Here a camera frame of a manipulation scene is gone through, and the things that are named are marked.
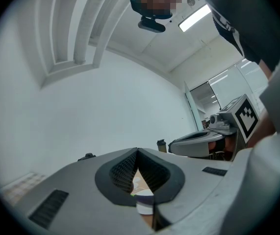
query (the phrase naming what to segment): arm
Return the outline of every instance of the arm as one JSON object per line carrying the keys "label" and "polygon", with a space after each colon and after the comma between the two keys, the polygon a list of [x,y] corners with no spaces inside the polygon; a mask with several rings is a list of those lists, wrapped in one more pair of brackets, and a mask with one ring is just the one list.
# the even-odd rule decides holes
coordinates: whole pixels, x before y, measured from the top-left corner
{"label": "arm", "polygon": [[260,115],[260,123],[248,141],[248,148],[254,147],[261,139],[271,136],[276,132],[275,127],[270,120],[266,109]]}
{"label": "arm", "polygon": [[[267,65],[264,63],[263,60],[261,60],[258,64],[264,74],[266,75],[267,79],[270,80],[270,77],[272,75],[272,72],[267,67]],[[257,126],[256,130],[254,131],[252,137],[248,141],[248,148],[254,147],[261,139],[271,136],[276,132],[276,129],[274,127],[274,124],[272,123],[271,119],[268,116],[268,113],[266,109],[264,109],[261,112],[260,115],[260,123]]]}

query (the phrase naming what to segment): mesh opening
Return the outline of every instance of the mesh opening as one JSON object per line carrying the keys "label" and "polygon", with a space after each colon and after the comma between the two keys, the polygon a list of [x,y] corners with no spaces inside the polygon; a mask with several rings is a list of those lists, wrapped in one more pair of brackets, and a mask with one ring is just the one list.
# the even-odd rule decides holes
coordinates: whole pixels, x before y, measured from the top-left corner
{"label": "mesh opening", "polygon": [[137,152],[134,152],[132,155],[112,167],[109,174],[114,185],[127,193],[133,191],[132,180],[138,169],[136,164],[136,154]]}
{"label": "mesh opening", "polygon": [[156,163],[143,153],[138,152],[137,159],[139,171],[153,193],[170,178],[170,172],[167,168]]}
{"label": "mesh opening", "polygon": [[68,195],[69,193],[65,191],[54,190],[29,219],[39,226],[48,229]]}

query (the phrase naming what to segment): ceiling light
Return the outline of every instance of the ceiling light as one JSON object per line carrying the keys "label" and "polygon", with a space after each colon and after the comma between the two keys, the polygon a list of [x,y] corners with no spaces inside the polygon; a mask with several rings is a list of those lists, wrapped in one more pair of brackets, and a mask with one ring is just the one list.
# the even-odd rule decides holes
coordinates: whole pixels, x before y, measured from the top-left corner
{"label": "ceiling light", "polygon": [[198,9],[196,12],[194,12],[191,16],[183,20],[181,23],[179,23],[179,27],[183,32],[186,32],[188,28],[190,28],[192,25],[194,25],[196,22],[201,20],[203,17],[205,17],[207,14],[210,13],[210,8],[208,5],[205,5]]}
{"label": "ceiling light", "polygon": [[226,71],[228,71],[228,70],[225,70],[225,71],[223,71],[222,73],[219,73],[217,76],[213,77],[213,78],[212,78],[212,79],[210,79],[210,80],[213,80],[214,78],[216,78],[216,77],[220,76],[221,74],[225,73]]}
{"label": "ceiling light", "polygon": [[249,61],[248,63],[246,63],[245,65],[241,66],[241,68],[247,66],[248,64],[252,63],[251,61]]}
{"label": "ceiling light", "polygon": [[260,68],[257,67],[255,70],[249,71],[246,75],[249,75],[249,74],[251,74],[251,73],[253,73],[253,72],[256,72],[256,71],[258,71],[259,69],[260,69]]}
{"label": "ceiling light", "polygon": [[223,80],[224,78],[228,77],[228,75],[223,76],[222,78],[218,79],[217,81],[215,81],[214,83],[211,83],[211,86],[218,83],[219,81]]}

